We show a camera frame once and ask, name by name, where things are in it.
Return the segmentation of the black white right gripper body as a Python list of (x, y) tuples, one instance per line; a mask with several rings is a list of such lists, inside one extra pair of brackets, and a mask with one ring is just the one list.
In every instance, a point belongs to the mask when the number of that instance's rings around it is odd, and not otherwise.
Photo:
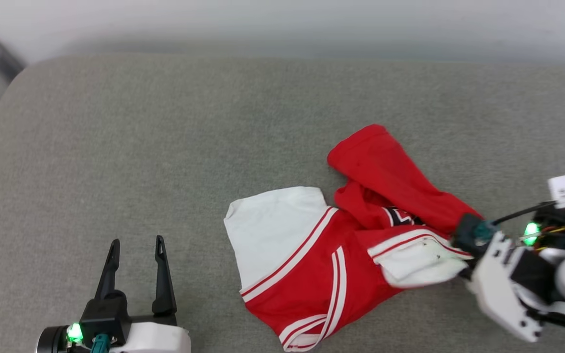
[(453, 245), (473, 256), (464, 272), (478, 308), (498, 326), (525, 342), (537, 342), (542, 327), (520, 301), (508, 268), (514, 242), (489, 221), (463, 214)]

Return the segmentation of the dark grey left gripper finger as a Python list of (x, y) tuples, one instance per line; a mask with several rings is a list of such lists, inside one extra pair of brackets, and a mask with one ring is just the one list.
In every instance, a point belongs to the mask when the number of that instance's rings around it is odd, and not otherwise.
[(96, 289), (96, 300), (103, 300), (110, 295), (110, 293), (113, 293), (116, 290), (116, 271), (119, 268), (119, 263), (120, 241), (119, 239), (114, 239), (110, 244), (102, 274)]
[(155, 280), (155, 300), (152, 304), (154, 315), (175, 315), (177, 304), (167, 259), (165, 241), (162, 235), (155, 238), (155, 261), (157, 274)]

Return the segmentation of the red and white shirt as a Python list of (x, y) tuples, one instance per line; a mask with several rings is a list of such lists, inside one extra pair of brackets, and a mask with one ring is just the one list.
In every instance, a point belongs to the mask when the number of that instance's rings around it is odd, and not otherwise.
[(305, 352), (404, 290), (452, 280), (473, 252), (451, 236), (479, 214), (438, 190), (401, 144), (369, 125), (329, 152), (347, 177), (335, 206), (317, 187), (237, 199), (224, 225), (240, 294), (286, 352)]

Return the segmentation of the grey fabric sofa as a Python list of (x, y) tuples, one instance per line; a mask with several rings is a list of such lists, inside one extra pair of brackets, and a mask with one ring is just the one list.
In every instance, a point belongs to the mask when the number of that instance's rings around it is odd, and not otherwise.
[(193, 353), (283, 353), (244, 306), (223, 218), (285, 187), (332, 204), (345, 177), (328, 152), (370, 124), (502, 217), (565, 175), (565, 66), (101, 54), (25, 69), (0, 100), (0, 353), (80, 319), (116, 238), (116, 287), (150, 313), (159, 234)]

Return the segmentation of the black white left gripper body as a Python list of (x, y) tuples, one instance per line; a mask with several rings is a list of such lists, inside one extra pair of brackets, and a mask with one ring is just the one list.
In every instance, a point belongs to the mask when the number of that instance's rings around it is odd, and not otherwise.
[(122, 293), (87, 303), (80, 330), (90, 353), (191, 353), (189, 332), (173, 309), (132, 317), (127, 304)]

